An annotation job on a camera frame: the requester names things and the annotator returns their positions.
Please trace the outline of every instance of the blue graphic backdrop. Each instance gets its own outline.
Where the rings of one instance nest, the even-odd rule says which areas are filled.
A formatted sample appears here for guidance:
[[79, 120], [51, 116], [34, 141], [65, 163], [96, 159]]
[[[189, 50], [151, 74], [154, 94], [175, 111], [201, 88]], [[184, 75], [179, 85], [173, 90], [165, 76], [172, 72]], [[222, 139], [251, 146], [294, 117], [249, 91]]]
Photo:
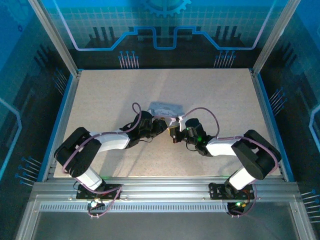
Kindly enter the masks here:
[[139, 54], [141, 68], [214, 67], [221, 50], [247, 51], [238, 52], [232, 66], [243, 68], [253, 66], [286, 2], [45, 0], [44, 5], [79, 68], [120, 68], [116, 59], [126, 50]]

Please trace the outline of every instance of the cable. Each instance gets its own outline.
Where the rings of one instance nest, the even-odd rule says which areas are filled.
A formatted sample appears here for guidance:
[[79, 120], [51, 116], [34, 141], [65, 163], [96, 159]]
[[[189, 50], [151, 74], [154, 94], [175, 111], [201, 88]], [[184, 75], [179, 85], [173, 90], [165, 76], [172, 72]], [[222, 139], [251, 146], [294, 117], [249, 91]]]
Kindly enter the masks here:
[[78, 181], [75, 181], [74, 184], [73, 184], [73, 189], [74, 189], [74, 190], [78, 190], [78, 189], [75, 188], [75, 185], [77, 184], [77, 182], [78, 182]]
[[141, 110], [141, 106], [139, 105], [139, 103], [137, 102], [134, 102], [132, 104], [132, 109], [135, 113], [137, 113], [137, 111], [135, 110], [135, 105], [138, 106], [139, 108], [139, 117], [138, 117], [138, 120], [136, 121], [135, 125], [133, 127], [131, 127], [130, 129], [128, 130], [125, 130], [125, 131], [120, 131], [120, 132], [115, 132], [115, 131], [105, 131], [105, 132], [101, 132], [101, 133], [98, 133], [98, 134], [95, 134], [91, 137], [89, 137], [88, 139], [86, 139], [83, 143], [80, 144], [80, 146], [71, 154], [71, 156], [68, 158], [68, 160], [64, 163], [64, 165], [62, 166], [62, 173], [63, 174], [68, 174], [68, 172], [66, 172], [66, 167], [68, 166], [68, 164], [71, 162], [71, 160], [75, 157], [75, 155], [88, 143], [90, 142], [92, 139], [95, 139], [99, 136], [103, 136], [103, 135], [107, 135], [107, 134], [126, 134], [126, 133], [129, 133], [130, 131], [132, 131], [133, 129], [136, 128], [136, 126], [138, 126], [140, 120], [141, 120], [141, 116], [142, 116], [142, 110]]
[[149, 143], [152, 142], [153, 139], [154, 139], [153, 137], [151, 138], [151, 141], [146, 141], [146, 140], [142, 140], [142, 139], [141, 139], [141, 140], [139, 140], [139, 142], [145, 142], [145, 143], [148, 143], [148, 144], [149, 144]]
[[197, 151], [196, 149], [195, 149], [195, 150], [189, 149], [189, 148], [188, 148], [188, 143], [187, 143], [187, 142], [185, 143], [185, 147], [186, 147], [186, 149], [188, 149], [188, 150], [189, 150], [189, 151], [191, 151], [191, 152], [196, 152], [196, 151]]
[[258, 197], [257, 186], [255, 184], [252, 184], [252, 186], [254, 187], [254, 191], [255, 191], [255, 193], [253, 193], [253, 195], [255, 194], [254, 199], [253, 199], [253, 203], [252, 203], [251, 207], [245, 213], [242, 213], [240, 215], [240, 217], [248, 215], [248, 213], [250, 213], [252, 211], [252, 209], [254, 208], [254, 205], [257, 202], [257, 197]]
[[247, 192], [247, 190], [241, 190], [247, 197], [248, 197], [248, 202], [247, 205], [250, 203], [250, 193]]
[[273, 159], [274, 161], [274, 167], [272, 168], [272, 170], [268, 173], [268, 174], [272, 174], [279, 166], [278, 164], [278, 160], [276, 158], [276, 156], [272, 153], [272, 151], [270, 151], [267, 147], [263, 146], [261, 143], [252, 140], [251, 138], [245, 137], [245, 136], [231, 136], [231, 137], [219, 137], [216, 138], [219, 141], [229, 141], [229, 140], [233, 140], [233, 139], [243, 139], [243, 140], [247, 140], [248, 142], [258, 146], [259, 148], [262, 148], [263, 150], [265, 150]]
[[99, 213], [99, 214], [97, 213], [96, 215], [93, 215], [93, 214], [91, 213], [91, 211], [92, 211], [93, 209], [95, 209], [95, 208], [92, 207], [92, 208], [90, 208], [90, 209], [88, 210], [87, 214], [88, 214], [91, 218], [99, 218], [99, 217], [102, 217], [103, 215], [105, 215], [107, 212], [109, 212], [109, 210], [110, 210], [110, 209], [112, 208], [112, 206], [114, 205], [116, 199], [119, 197], [119, 194], [120, 194], [121, 190], [122, 190], [122, 187], [120, 187], [120, 188], [118, 189], [118, 191], [117, 191], [114, 199], [108, 204], [108, 207], [105, 206], [105, 211], [104, 211], [103, 213]]
[[217, 131], [216, 131], [216, 134], [215, 134], [214, 138], [218, 138], [218, 135], [220, 133], [220, 125], [219, 125], [217, 117], [208, 108], [202, 107], [202, 106], [201, 107], [196, 107], [196, 108], [192, 109], [191, 111], [189, 111], [188, 113], [186, 113], [185, 115], [183, 115], [182, 118], [184, 119], [186, 116], [188, 116], [189, 114], [193, 113], [195, 110], [199, 110], [199, 109], [206, 110], [207, 112], [209, 112], [213, 116], [213, 118], [215, 120], [215, 123], [216, 123], [216, 128], [217, 128]]

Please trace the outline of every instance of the blue enclosure wall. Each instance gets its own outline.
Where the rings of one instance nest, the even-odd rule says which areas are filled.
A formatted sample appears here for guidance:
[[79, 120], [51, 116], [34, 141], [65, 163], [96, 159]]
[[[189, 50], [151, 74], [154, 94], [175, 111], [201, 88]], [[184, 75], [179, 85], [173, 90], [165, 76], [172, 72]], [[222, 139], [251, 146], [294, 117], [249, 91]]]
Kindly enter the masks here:
[[0, 238], [13, 239], [70, 73], [27, 0], [0, 0], [0, 22]]
[[261, 71], [293, 176], [299, 182], [302, 192], [317, 189], [318, 193], [320, 192], [319, 12], [318, 0], [300, 2]]
[[43, 3], [80, 69], [250, 68], [287, 0]]

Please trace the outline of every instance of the grid pattern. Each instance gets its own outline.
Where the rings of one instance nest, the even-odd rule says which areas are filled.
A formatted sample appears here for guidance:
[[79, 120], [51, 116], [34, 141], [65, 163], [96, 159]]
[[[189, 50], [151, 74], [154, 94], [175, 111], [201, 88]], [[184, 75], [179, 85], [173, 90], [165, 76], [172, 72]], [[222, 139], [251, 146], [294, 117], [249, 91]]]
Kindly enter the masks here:
[[[142, 7], [86, 7], [60, 9], [70, 31], [80, 48], [85, 48], [90, 41], [89, 35], [94, 36], [93, 27], [97, 27], [100, 36], [103, 35], [101, 27], [112, 27], [114, 36], [119, 38], [129, 27], [153, 26], [161, 27], [158, 38], [170, 38], [169, 28], [175, 26], [199, 26], [210, 36], [215, 36], [218, 26], [237, 26], [235, 35], [241, 34], [240, 40], [246, 47], [251, 47], [257, 38], [258, 32], [270, 10], [269, 7], [231, 7], [231, 6], [205, 6], [187, 7], [180, 14], [166, 18], [150, 14]], [[68, 47], [72, 47], [68, 33], [56, 9], [48, 9], [52, 20], [57, 26]], [[281, 14], [282, 8], [276, 7], [267, 22], [259, 44], [266, 42], [275, 22]]]

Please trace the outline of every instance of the gear graphic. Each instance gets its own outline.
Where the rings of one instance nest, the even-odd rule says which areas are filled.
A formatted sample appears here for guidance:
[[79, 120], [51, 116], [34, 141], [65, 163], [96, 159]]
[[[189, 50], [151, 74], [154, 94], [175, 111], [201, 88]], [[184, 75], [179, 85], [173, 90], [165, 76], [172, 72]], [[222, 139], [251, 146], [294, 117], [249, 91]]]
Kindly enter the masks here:
[[18, 23], [23, 23], [29, 15], [28, 0], [0, 0], [0, 4], [6, 6], [11, 17]]
[[168, 15], [171, 17], [174, 14], [179, 14], [181, 10], [186, 9], [187, 4], [191, 4], [190, 0], [141, 0], [144, 9], [155, 14], [157, 17], [162, 15], [166, 18]]

